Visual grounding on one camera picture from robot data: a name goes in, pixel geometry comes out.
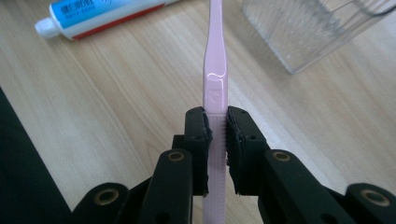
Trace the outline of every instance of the white tube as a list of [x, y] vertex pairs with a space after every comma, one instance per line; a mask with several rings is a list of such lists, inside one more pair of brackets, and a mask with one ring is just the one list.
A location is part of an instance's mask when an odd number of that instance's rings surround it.
[[176, 1], [63, 0], [49, 5], [50, 17], [36, 23], [35, 29], [45, 38], [62, 34], [80, 39]]

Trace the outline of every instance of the toothbrush handle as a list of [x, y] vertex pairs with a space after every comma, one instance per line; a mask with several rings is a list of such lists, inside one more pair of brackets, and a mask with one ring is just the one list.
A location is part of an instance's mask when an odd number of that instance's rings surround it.
[[211, 0], [209, 34], [204, 61], [204, 109], [207, 114], [227, 113], [227, 59], [222, 31], [222, 1]]
[[227, 60], [222, 32], [222, 1], [210, 1], [209, 34], [204, 63], [204, 109], [213, 133], [207, 173], [209, 194], [204, 198], [204, 223], [225, 223], [225, 126], [228, 107]]

